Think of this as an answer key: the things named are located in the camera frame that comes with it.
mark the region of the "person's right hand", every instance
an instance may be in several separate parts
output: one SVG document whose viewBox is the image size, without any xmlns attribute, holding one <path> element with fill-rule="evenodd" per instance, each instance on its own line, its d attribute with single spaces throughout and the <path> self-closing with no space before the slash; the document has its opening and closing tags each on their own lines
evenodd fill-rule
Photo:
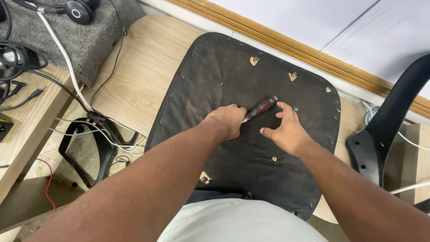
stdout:
<svg viewBox="0 0 430 242">
<path fill-rule="evenodd" d="M 284 102 L 276 104 L 283 109 L 283 112 L 276 114 L 277 118 L 282 118 L 281 126 L 275 130 L 261 128 L 260 133 L 273 140 L 284 151 L 295 156 L 298 156 L 300 147 L 316 144 L 300 125 L 297 113 L 293 112 L 291 106 Z"/>
</svg>

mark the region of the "black headphone ear cup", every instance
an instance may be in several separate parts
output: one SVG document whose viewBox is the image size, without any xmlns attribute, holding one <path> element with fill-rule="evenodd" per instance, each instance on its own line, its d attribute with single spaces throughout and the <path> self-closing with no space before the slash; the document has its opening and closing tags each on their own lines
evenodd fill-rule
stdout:
<svg viewBox="0 0 430 242">
<path fill-rule="evenodd" d="M 64 9 L 69 18 L 80 25 L 88 25 L 94 19 L 91 8 L 81 0 L 67 1 Z"/>
</svg>

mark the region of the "red and black screwdriver handle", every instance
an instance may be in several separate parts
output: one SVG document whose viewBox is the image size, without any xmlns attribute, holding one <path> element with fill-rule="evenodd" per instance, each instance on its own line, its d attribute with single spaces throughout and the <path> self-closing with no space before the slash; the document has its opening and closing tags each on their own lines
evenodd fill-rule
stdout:
<svg viewBox="0 0 430 242">
<path fill-rule="evenodd" d="M 268 110 L 271 106 L 278 102 L 278 99 L 275 96 L 269 97 L 267 100 L 264 100 L 258 107 L 251 112 L 247 113 L 245 119 L 242 121 L 242 124 L 253 119 L 255 116 L 260 113 Z"/>
</svg>

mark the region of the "wooden baseboard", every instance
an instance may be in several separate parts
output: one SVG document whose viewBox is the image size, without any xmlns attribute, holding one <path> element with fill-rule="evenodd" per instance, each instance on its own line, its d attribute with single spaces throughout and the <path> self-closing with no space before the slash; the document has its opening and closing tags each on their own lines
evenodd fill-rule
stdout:
<svg viewBox="0 0 430 242">
<path fill-rule="evenodd" d="M 278 51 L 315 66 L 382 97 L 387 97 L 393 84 L 290 39 L 250 19 L 205 0 L 167 0 L 197 13 L 240 34 L 266 44 Z M 430 118 L 430 100 L 418 96 L 411 110 Z"/>
</svg>

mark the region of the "gray fabric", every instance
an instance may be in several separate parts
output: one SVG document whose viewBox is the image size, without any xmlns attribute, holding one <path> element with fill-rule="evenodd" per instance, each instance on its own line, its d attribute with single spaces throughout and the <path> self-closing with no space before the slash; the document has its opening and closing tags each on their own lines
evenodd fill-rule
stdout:
<svg viewBox="0 0 430 242">
<path fill-rule="evenodd" d="M 112 0 L 126 29 L 144 16 L 135 0 Z M 65 0 L 40 0 L 47 4 L 65 3 Z M 12 18 L 9 40 L 25 43 L 43 53 L 49 63 L 68 70 L 67 63 L 47 28 L 35 11 L 6 0 Z M 89 25 L 79 25 L 66 14 L 44 14 L 64 49 L 68 53 L 76 77 L 91 86 L 102 62 L 120 41 L 121 30 L 115 10 L 109 0 L 101 0 L 95 17 Z M 7 22 L 0 23 L 0 38 L 7 30 Z"/>
</svg>

